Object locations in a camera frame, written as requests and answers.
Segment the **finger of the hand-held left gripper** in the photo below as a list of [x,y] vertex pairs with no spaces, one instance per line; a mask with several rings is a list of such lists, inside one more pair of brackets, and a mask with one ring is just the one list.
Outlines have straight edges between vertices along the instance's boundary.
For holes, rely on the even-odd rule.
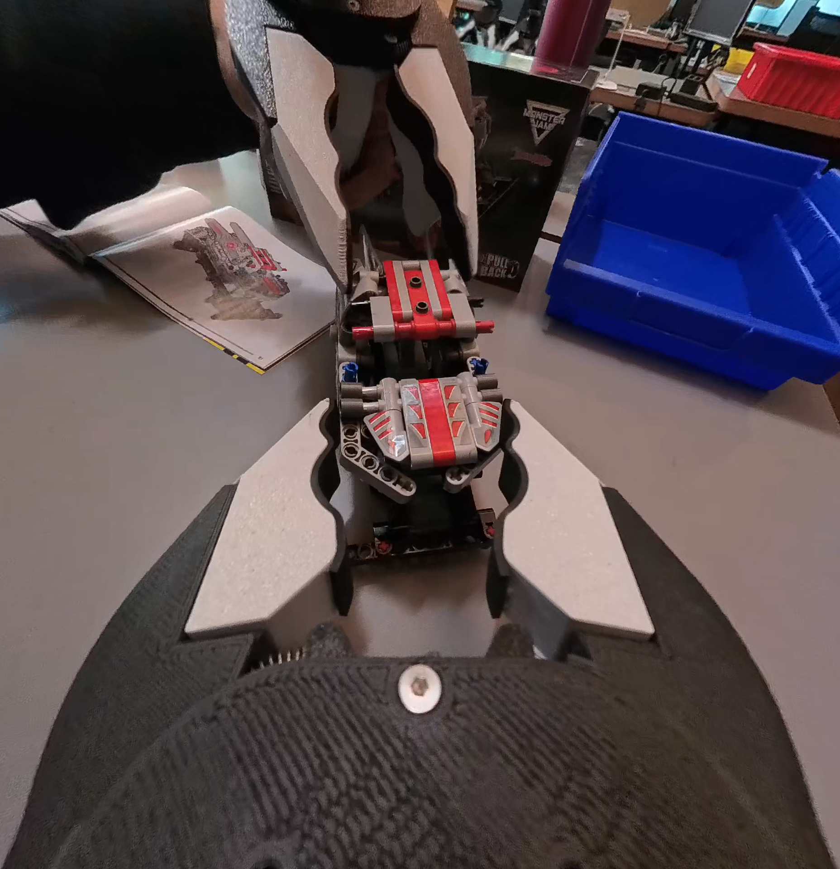
[[339,189],[339,154],[329,134],[336,95],[332,63],[306,38],[267,30],[276,123],[277,164],[306,230],[339,288],[350,284],[349,217]]
[[440,51],[413,47],[393,71],[386,107],[402,173],[407,228],[422,236],[434,223],[461,277],[477,272],[476,146],[470,81],[455,88]]

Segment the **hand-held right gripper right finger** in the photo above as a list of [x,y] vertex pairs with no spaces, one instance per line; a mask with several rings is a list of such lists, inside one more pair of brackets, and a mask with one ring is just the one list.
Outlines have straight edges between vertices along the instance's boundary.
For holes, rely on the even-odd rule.
[[647,642],[654,625],[605,488],[519,402],[502,409],[506,504],[488,563],[491,617],[534,642],[599,635]]

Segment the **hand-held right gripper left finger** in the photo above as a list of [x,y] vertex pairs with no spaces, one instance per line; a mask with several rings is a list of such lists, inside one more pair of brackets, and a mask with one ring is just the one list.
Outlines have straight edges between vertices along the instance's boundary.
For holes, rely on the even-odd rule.
[[263,632],[273,642],[303,642],[316,625],[349,614],[347,536],[332,504],[338,433],[332,400],[322,400],[241,475],[187,636]]

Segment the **grey red brick truck model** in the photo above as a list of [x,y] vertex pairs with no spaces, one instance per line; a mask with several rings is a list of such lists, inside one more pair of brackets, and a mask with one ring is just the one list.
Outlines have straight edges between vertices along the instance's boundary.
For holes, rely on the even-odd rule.
[[365,540],[349,546],[356,563],[447,550],[486,548],[495,512],[478,508],[471,483],[501,452],[504,399],[477,339],[494,330],[477,318],[456,265],[434,259],[378,259],[367,234],[355,266],[382,266],[396,320],[398,377],[416,494],[405,504],[376,493]]

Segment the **person's left forearm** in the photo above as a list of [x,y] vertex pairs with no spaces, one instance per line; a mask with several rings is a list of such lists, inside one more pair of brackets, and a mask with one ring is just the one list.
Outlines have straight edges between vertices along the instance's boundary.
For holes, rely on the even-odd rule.
[[0,209],[35,200],[71,229],[258,142],[210,2],[0,1]]

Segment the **grey desk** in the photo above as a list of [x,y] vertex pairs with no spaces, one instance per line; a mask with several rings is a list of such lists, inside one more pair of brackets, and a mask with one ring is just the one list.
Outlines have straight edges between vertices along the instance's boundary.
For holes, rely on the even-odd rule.
[[[482,285],[508,395],[725,611],[787,721],[840,863],[840,427],[544,316],[556,246]],[[319,339],[257,375],[0,219],[0,863],[80,664],[138,579],[329,390]]]

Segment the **background wooden desk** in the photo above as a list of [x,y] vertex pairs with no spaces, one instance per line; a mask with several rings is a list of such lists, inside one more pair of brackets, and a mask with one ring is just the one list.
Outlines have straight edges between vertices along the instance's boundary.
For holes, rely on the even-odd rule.
[[718,72],[713,72],[706,80],[704,87],[720,114],[840,141],[840,119],[755,102],[740,92],[738,81],[738,77],[729,80]]

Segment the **person's left hand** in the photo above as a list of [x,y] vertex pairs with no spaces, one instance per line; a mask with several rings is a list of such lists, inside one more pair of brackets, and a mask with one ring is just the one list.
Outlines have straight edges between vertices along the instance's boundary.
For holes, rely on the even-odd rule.
[[353,233],[360,226],[361,210],[401,178],[401,165],[387,124],[368,131],[360,148],[339,148],[340,194]]

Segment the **black toy set box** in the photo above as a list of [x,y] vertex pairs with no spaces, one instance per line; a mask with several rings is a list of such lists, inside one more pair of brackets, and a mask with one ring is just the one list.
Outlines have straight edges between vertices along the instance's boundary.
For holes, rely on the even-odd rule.
[[[472,278],[518,291],[580,131],[588,91],[576,81],[535,75],[528,58],[476,51],[465,57],[477,176],[478,259]],[[383,126],[381,100],[376,109],[373,129]],[[402,200],[401,178],[361,210],[372,240],[408,258],[424,252],[430,234],[439,263],[453,262],[440,223],[422,236],[410,233]],[[349,221],[349,286],[352,234]]]

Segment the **dark red tumbler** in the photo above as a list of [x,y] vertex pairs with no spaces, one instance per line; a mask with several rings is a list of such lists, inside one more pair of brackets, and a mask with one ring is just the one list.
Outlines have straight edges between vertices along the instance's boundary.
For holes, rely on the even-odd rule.
[[610,1],[548,1],[535,59],[557,68],[586,69],[606,32]]

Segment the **white instruction booklet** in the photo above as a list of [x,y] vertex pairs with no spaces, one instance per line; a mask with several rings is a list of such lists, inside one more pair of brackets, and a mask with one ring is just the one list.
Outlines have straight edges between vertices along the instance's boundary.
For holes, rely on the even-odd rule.
[[263,373],[326,333],[337,286],[326,268],[239,209],[159,184],[72,229],[35,200],[0,217],[83,265],[98,264],[157,310]]

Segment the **blue plastic bin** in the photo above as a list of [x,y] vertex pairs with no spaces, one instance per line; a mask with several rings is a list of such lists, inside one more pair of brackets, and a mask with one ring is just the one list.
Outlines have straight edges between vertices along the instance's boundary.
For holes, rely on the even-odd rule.
[[821,158],[621,112],[583,176],[546,312],[760,390],[840,373],[783,217]]
[[840,171],[829,169],[795,192],[773,217],[795,258],[807,298],[830,338],[797,379],[823,384],[840,373]]

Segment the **grey monitor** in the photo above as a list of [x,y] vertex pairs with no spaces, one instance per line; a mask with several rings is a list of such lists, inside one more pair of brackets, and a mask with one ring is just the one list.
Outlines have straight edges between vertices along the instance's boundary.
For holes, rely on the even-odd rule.
[[754,1],[695,1],[682,33],[730,48],[753,5]]

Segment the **red plastic bin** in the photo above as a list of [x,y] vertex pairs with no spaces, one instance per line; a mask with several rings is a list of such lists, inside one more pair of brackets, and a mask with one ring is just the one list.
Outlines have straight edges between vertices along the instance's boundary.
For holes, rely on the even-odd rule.
[[840,120],[840,58],[756,43],[738,90],[756,103]]

